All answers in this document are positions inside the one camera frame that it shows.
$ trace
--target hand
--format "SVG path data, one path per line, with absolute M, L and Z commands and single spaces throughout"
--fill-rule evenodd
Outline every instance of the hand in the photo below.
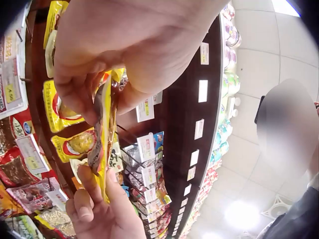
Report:
M 78 239 L 144 239 L 143 223 L 118 184 L 113 169 L 106 175 L 107 204 L 93 173 L 88 166 L 81 165 L 78 176 L 85 188 L 79 189 L 73 199 L 66 202 L 66 212 L 72 220 Z
M 228 0 L 76 0 L 56 37 L 54 82 L 62 101 L 87 123 L 97 121 L 92 91 L 101 72 L 126 67 L 123 114 L 183 73 Z

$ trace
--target ceiling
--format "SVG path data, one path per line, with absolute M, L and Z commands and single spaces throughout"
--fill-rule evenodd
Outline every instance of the ceiling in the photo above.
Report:
M 237 107 L 239 115 L 231 119 L 234 129 L 228 138 L 229 151 L 217 170 L 218 180 L 201 207 L 189 239 L 255 238 L 273 219 L 260 214 L 257 225 L 244 236 L 243 230 L 225 220 L 227 207 L 240 200 L 255 205 L 262 213 L 273 205 L 276 195 L 279 204 L 291 205 L 308 183 L 306 175 L 286 181 L 267 164 L 259 149 L 254 118 L 260 97 L 287 78 L 302 82 L 311 98 L 319 101 L 318 47 L 301 19 L 276 13 L 271 0 L 232 2 L 235 25 L 242 37 L 236 50 L 236 73 L 241 82 L 236 97 L 241 104 Z

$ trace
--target food packaging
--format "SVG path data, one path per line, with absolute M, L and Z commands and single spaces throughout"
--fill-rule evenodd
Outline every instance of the food packaging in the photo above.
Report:
M 53 133 L 59 132 L 67 126 L 84 121 L 81 115 L 67 107 L 58 96 L 53 80 L 43 84 L 43 99 L 45 112 Z
M 53 30 L 58 30 L 59 20 L 69 3 L 67 1 L 52 1 L 47 17 L 47 25 L 44 33 L 43 49 L 46 48 L 49 36 Z
M 51 141 L 61 161 L 67 163 L 71 158 L 78 159 L 90 152 L 96 143 L 96 135 L 94 128 L 90 128 L 70 138 L 55 135 Z
M 31 214 L 35 210 L 43 210 L 52 207 L 52 201 L 46 192 L 58 190 L 60 188 L 56 178 L 45 178 L 34 185 L 25 185 L 17 188 L 8 188 L 6 191 L 13 197 L 26 211 Z
M 88 165 L 96 177 L 103 199 L 108 201 L 105 193 L 105 173 L 109 167 L 114 132 L 115 116 L 119 97 L 119 82 L 122 71 L 112 71 L 111 79 L 107 80 L 96 92 L 94 108 L 98 113 L 98 122 L 94 125 L 96 142 L 88 153 Z
M 5 190 L 5 186 L 0 181 L 0 220 L 23 213 L 24 210 Z

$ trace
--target logo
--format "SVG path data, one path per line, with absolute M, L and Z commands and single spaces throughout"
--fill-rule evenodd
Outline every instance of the logo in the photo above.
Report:
M 27 122 L 24 122 L 23 123 L 23 129 L 24 129 L 24 131 L 27 133 L 27 134 L 31 134 L 31 127 L 30 127 L 30 125 L 28 125 L 28 123 Z

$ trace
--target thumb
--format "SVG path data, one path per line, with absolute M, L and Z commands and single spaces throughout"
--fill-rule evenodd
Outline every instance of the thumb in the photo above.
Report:
M 112 168 L 106 172 L 106 194 L 118 225 L 127 228 L 134 224 L 134 220 L 139 219 L 125 190 L 117 182 Z

